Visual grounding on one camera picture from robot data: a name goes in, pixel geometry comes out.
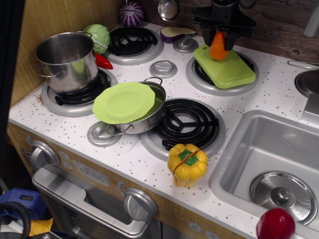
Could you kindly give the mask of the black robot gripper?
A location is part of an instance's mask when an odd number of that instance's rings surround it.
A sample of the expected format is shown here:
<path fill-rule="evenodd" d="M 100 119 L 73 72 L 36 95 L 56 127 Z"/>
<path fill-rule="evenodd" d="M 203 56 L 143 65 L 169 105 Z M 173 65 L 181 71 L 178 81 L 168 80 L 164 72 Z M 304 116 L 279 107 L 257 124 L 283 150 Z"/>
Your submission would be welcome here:
<path fill-rule="evenodd" d="M 240 36 L 252 37 L 256 22 L 242 13 L 256 5 L 244 5 L 240 0 L 213 0 L 210 6 L 196 7 L 191 10 L 192 23 L 200 26 L 204 43 L 212 44 L 216 32 L 226 32 L 225 50 L 233 49 Z"/>

